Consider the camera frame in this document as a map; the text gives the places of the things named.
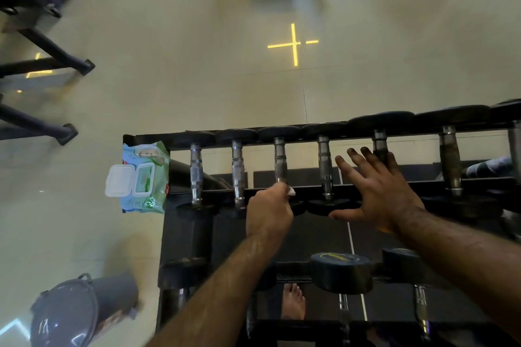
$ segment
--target person's right arm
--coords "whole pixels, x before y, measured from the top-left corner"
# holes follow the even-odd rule
[[[366,220],[393,232],[521,342],[521,246],[432,215],[403,178],[393,154],[387,168],[368,148],[361,153],[348,149],[361,173],[341,156],[335,160],[360,191],[362,206],[333,211],[330,217]]]

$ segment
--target tiled floor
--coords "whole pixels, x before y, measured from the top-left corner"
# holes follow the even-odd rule
[[[40,291],[90,271],[131,267],[143,311],[95,345],[140,346],[154,330],[162,217],[122,214],[104,196],[124,133],[303,124],[520,97],[521,0],[70,0],[42,28],[95,70],[66,87],[3,88],[4,102],[80,131],[0,142],[0,345],[26,345]],[[295,23],[297,66],[291,47]],[[318,43],[305,44],[305,41]],[[34,57],[14,35],[2,60]],[[463,159],[506,155],[503,132],[461,134]],[[335,142],[334,155],[357,140]],[[390,140],[402,163],[438,160],[436,137]],[[248,172],[272,147],[245,151]],[[228,173],[230,151],[203,152]],[[187,154],[173,158],[187,160]],[[316,145],[288,146],[290,168]]]

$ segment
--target person's left arm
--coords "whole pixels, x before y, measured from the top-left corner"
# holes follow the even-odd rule
[[[147,347],[235,345],[258,280],[293,221],[287,190],[277,183],[250,199],[246,239]]]

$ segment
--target person's right hand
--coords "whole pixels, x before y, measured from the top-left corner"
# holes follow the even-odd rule
[[[287,184],[276,182],[258,191],[248,202],[246,236],[258,238],[271,255],[279,250],[293,222],[288,191]]]
[[[387,153],[388,168],[367,147],[362,147],[361,153],[363,156],[353,148],[348,149],[349,157],[361,173],[341,156],[335,161],[360,191],[362,205],[355,210],[334,210],[330,217],[344,221],[364,220],[383,232],[392,232],[397,216],[418,208],[425,210],[421,199],[403,178],[392,153]]]

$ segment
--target gray trash bin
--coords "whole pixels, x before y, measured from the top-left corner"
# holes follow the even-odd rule
[[[42,292],[32,305],[33,347],[84,347],[122,318],[133,315],[138,285],[126,271],[91,279],[88,273]]]

